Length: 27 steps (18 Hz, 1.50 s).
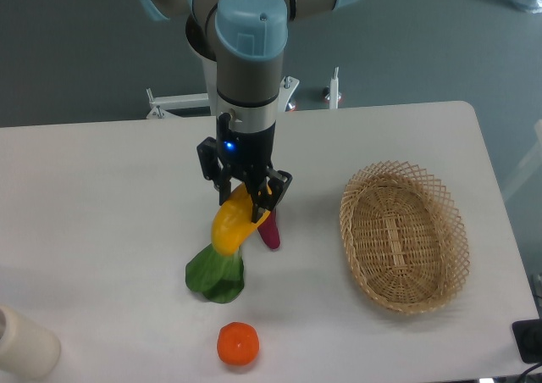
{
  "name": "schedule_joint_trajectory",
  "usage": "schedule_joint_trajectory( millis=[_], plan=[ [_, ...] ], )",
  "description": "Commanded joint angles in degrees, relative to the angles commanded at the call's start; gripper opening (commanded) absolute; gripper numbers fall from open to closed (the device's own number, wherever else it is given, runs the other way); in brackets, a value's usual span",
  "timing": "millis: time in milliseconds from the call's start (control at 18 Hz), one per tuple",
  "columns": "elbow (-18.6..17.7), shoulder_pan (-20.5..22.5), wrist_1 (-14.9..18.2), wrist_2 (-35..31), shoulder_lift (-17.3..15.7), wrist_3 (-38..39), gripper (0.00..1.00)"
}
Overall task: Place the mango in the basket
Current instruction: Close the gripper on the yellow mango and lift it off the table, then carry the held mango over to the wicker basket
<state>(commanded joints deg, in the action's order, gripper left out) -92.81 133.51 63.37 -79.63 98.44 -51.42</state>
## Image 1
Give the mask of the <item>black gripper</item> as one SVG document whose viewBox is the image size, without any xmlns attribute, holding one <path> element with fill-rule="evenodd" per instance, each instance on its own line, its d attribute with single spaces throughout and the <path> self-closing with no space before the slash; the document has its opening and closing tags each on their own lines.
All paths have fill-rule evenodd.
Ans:
<svg viewBox="0 0 542 383">
<path fill-rule="evenodd" d="M 207 137 L 196 147 L 202 175 L 213 183 L 219 205 L 230 197 L 232 176 L 245 179 L 252 200 L 252 223 L 257 223 L 281 202 L 293 176 L 271 164 L 275 125 L 255 133 L 241 133 L 230 129 L 231 121 L 230 114 L 221 114 L 217 139 Z"/>
</svg>

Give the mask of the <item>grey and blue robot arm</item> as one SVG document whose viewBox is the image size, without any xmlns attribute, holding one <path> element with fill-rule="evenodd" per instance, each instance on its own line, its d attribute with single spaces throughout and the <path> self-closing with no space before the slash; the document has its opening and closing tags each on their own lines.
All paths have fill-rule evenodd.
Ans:
<svg viewBox="0 0 542 383">
<path fill-rule="evenodd" d="M 221 201 L 232 179 L 245 185 L 251 222 L 275 209 L 292 180 L 271 161 L 288 25 L 358 1 L 141 0 L 155 19 L 186 15 L 191 47 L 215 66 L 207 93 L 216 134 L 197 153 Z"/>
</svg>

